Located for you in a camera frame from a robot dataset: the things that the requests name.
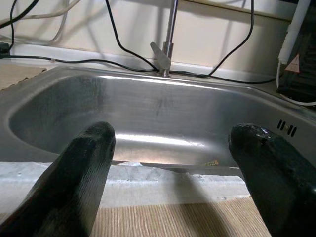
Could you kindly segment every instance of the faucet handle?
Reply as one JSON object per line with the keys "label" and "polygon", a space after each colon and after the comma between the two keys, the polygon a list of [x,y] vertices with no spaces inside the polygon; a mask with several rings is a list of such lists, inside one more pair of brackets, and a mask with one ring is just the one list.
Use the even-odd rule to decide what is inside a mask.
{"label": "faucet handle", "polygon": [[160,67],[165,70],[169,69],[171,66],[171,59],[165,55],[156,43],[151,42],[150,47],[152,48]]}

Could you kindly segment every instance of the stainless steel sink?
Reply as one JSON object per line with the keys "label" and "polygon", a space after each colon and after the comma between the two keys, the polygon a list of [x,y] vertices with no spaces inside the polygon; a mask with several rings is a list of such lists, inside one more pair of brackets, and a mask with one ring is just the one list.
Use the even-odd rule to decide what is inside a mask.
{"label": "stainless steel sink", "polygon": [[108,121],[116,161],[236,167],[228,134],[250,122],[281,134],[316,166],[314,112],[207,80],[58,67],[0,92],[0,120],[0,161],[52,162],[87,125]]}

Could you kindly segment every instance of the white wall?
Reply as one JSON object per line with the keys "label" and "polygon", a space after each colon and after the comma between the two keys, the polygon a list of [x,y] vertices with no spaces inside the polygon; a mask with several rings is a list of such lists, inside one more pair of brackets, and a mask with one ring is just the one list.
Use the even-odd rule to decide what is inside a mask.
{"label": "white wall", "polygon": [[[8,17],[12,0],[2,0],[1,18]],[[18,1],[21,12],[31,0]],[[56,11],[63,0],[41,0],[30,14]],[[162,46],[169,16],[170,0],[112,0],[111,7],[121,43],[144,57],[153,58],[150,42]],[[16,35],[50,39],[61,17],[24,20],[16,24]],[[172,61],[216,65],[239,44],[249,31],[250,14],[189,1],[180,1],[174,32]],[[256,16],[250,40],[234,53],[223,68],[274,75],[277,56],[288,21]],[[10,27],[0,30],[10,35]],[[82,0],[68,14],[56,47],[126,55],[116,44],[104,0]]]}

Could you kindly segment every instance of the warning label sticker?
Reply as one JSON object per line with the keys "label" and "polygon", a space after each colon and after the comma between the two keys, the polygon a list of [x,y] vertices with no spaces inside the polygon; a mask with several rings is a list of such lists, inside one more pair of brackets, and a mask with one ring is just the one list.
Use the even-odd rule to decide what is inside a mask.
{"label": "warning label sticker", "polygon": [[295,72],[295,73],[300,73],[300,59],[299,59],[299,54],[295,56],[295,58],[292,60],[292,62],[287,65],[285,68],[286,71],[290,72]]}

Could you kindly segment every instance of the faucet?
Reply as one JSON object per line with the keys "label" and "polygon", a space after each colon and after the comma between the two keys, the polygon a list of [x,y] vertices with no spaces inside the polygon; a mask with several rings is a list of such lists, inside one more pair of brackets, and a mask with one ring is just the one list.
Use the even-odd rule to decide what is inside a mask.
{"label": "faucet", "polygon": [[163,43],[162,50],[154,43],[151,42],[150,46],[154,52],[154,55],[157,59],[157,62],[160,66],[160,75],[163,77],[168,77],[171,66],[171,56],[173,50],[173,31],[174,25],[176,21],[177,8],[178,8],[178,0],[171,0],[171,8],[170,8],[170,16],[168,22],[168,30],[166,41]]}

